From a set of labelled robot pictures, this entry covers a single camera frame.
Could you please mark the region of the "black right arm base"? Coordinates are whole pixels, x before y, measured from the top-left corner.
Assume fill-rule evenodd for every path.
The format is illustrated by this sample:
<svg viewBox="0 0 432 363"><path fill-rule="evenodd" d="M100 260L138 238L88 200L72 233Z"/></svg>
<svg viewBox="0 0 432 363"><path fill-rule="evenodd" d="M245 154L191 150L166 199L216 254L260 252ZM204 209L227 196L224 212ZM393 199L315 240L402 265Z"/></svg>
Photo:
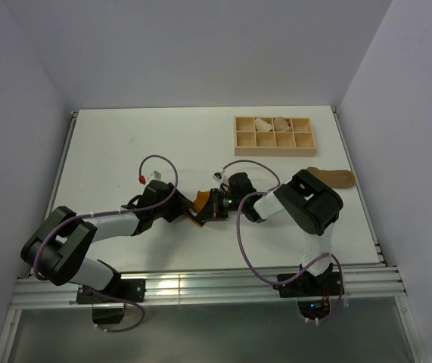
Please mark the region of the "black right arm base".
<svg viewBox="0 0 432 363"><path fill-rule="evenodd" d="M345 292L343 274L334 271L333 263L317 277L305 271L291 283L274 285L273 289L278 291L280 298L295 298L303 318L314 323L328 318L332 313L331 298L336 297L340 302Z"/></svg>

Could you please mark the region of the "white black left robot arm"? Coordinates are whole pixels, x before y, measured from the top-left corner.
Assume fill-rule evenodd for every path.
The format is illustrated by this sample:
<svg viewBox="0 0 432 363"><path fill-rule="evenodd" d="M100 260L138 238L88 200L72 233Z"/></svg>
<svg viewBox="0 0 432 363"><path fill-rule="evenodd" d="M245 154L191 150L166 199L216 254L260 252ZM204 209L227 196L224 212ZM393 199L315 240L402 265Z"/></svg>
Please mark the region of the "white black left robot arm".
<svg viewBox="0 0 432 363"><path fill-rule="evenodd" d="M56 208L24 244L20 258L56 286L74 280L89 247L112 237L137 236L157 219L170 223L193 203L174 184L153 180L120 209L80 215Z"/></svg>

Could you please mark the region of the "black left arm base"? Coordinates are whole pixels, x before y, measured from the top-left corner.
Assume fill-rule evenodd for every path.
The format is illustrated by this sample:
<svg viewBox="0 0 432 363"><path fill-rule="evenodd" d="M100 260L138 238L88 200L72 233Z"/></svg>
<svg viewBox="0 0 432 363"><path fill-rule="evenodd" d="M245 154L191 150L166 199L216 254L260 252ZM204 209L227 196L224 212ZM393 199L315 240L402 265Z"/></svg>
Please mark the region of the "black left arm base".
<svg viewBox="0 0 432 363"><path fill-rule="evenodd" d="M145 309L140 305L144 302L145 291L145 279L121 279L101 291L81 286L76 303L92 306L92 321L96 328L109 333L122 333L140 326L145 319ZM137 308L141 315L132 326L120 327L127 306Z"/></svg>

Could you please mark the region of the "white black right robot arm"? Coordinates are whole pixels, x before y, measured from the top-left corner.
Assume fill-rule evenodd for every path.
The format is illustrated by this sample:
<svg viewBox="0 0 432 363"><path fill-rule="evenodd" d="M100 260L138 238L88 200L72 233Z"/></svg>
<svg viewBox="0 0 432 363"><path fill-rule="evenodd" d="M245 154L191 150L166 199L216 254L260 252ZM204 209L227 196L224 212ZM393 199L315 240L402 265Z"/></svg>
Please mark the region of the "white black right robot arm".
<svg viewBox="0 0 432 363"><path fill-rule="evenodd" d="M340 195L310 172L302 169L292 178L267 194L258 194L247 173L238 172L226 178L214 175L218 188L199 191L192 211L194 220L203 225L208 221L227 219L240 211L250 222L261 223L286 212L303 231L301 286L311 295L327 285L331 266L331 237L334 223L343 209Z"/></svg>

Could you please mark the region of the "yellow sock with brown cuff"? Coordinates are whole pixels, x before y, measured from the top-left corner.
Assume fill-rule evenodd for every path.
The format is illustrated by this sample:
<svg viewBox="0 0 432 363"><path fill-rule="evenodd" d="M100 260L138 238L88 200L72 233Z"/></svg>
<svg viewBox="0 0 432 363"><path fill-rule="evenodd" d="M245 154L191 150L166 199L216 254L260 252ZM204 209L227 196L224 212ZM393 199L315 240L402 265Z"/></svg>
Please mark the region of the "yellow sock with brown cuff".
<svg viewBox="0 0 432 363"><path fill-rule="evenodd" d="M198 191L195 200L192 202L192 207L185 214L197 226L203 227L205 221L200 217L200 213L207 205L210 199L210 191Z"/></svg>

